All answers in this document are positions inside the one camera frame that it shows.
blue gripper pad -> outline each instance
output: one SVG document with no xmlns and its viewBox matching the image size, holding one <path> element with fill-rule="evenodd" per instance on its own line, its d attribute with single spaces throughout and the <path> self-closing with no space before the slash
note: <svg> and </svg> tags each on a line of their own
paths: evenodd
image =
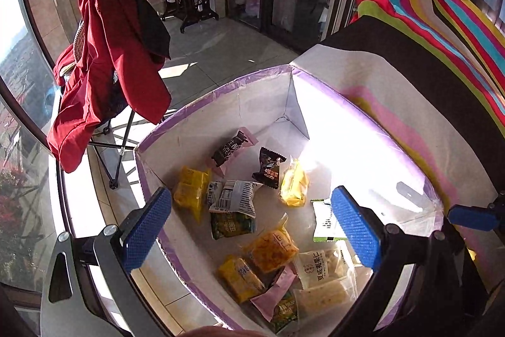
<svg viewBox="0 0 505 337">
<path fill-rule="evenodd" d="M 163 225 L 172 211 L 172 195 L 159 188 L 144 206 L 138 221 L 123 241 L 123 267 L 127 273 L 138 269 L 147 257 Z"/>
<path fill-rule="evenodd" d="M 470 229 L 491 231 L 500 225 L 500 220 L 492 209 L 456 205 L 447 215 L 451 224 Z"/>
<path fill-rule="evenodd" d="M 364 211 L 373 212 L 360 207 L 344 186 L 331 194 L 331 208 L 361 263 L 377 270 L 381 262 L 380 233 L 375 221 L 367 221 L 369 216 Z"/>
</svg>

metal screw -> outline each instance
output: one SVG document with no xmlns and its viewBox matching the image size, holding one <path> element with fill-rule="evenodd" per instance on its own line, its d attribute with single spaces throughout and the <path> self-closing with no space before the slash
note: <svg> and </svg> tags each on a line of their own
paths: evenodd
<svg viewBox="0 0 505 337">
<path fill-rule="evenodd" d="M 60 233 L 60 235 L 58 236 L 58 241 L 67 241 L 68 238 L 70 237 L 70 234 L 68 231 L 64 231 L 63 233 Z"/>
<path fill-rule="evenodd" d="M 437 240 L 445 240 L 445 234 L 443 234 L 440 230 L 436 230 L 433 234 Z"/>
<path fill-rule="evenodd" d="M 116 226 L 115 224 L 110 224 L 109 226 L 105 227 L 104 234 L 105 234 L 105 236 L 112 236 L 117 231 L 118 231 L 118 226 Z"/>
<path fill-rule="evenodd" d="M 398 233 L 400 233 L 400 228 L 393 223 L 388 223 L 388 224 L 386 224 L 386 231 L 389 234 L 398 234 Z"/>
</svg>

jacket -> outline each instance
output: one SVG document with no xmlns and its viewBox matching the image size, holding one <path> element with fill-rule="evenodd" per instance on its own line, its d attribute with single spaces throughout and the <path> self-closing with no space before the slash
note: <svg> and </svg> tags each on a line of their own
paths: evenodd
<svg viewBox="0 0 505 337">
<path fill-rule="evenodd" d="M 158 74 L 170 58 L 170 35 L 147 0 L 78 2 L 82 20 L 74 44 L 56 61 L 56 82 L 65 85 L 62 69 L 74 62 L 75 68 L 47 135 L 67 173 L 79 166 L 95 128 L 117 115 L 110 110 L 116 74 L 128 105 L 152 123 L 161 120 L 171 101 Z"/>
</svg>

pink snack package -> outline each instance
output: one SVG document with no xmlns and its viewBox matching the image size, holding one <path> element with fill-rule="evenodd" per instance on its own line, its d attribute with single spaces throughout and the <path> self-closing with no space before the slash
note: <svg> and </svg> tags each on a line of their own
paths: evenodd
<svg viewBox="0 0 505 337">
<path fill-rule="evenodd" d="M 275 307 L 291 287 L 295 278 L 296 274 L 293 273 L 291 266 L 287 265 L 266 293 L 251 299 L 251 302 L 268 322 L 272 321 Z"/>
<path fill-rule="evenodd" d="M 226 163 L 236 157 L 242 149 L 254 146 L 258 140 L 247 128 L 238 129 L 237 134 L 226 144 L 217 149 L 210 158 L 210 167 L 219 176 L 224 177 Z"/>
</svg>

box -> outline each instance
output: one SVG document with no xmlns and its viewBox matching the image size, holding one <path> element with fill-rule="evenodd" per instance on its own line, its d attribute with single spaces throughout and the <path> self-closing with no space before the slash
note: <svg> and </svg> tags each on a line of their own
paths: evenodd
<svg viewBox="0 0 505 337">
<path fill-rule="evenodd" d="M 184 165 L 204 170 L 211 154 L 243 126 L 259 143 L 233 161 L 227 179 L 252 180 L 251 174 L 259 170 L 259 149 L 265 146 L 288 159 L 300 159 L 311 180 L 309 200 L 329 198 L 335 187 L 344 185 L 383 223 L 394 222 L 406 233 L 424 236 L 441 228 L 441 202 L 415 163 L 377 123 L 324 79 L 296 67 L 296 60 L 236 79 L 157 126 L 135 150 L 145 199 L 160 185 L 173 189 Z M 281 165 L 281 175 L 288 163 Z M 240 254 L 242 245 L 274 227 L 285 212 L 286 228 L 300 251 L 320 250 L 321 243 L 312 240 L 315 216 L 309 201 L 303 208 L 288 208 L 277 191 L 261 187 L 254 206 L 256 233 L 213 240 L 207 211 L 198 225 L 188 210 L 174 207 L 158 240 L 182 282 L 216 317 L 233 329 L 273 335 L 251 304 L 239 306 L 233 300 L 216 269 L 227 255 Z M 390 321 L 410 273 L 404 270 L 385 322 Z M 366 280 L 358 279 L 359 290 Z M 300 330 L 300 335 L 325 337 L 343 315 L 327 316 L 317 330 L 305 334 Z"/>
</svg>

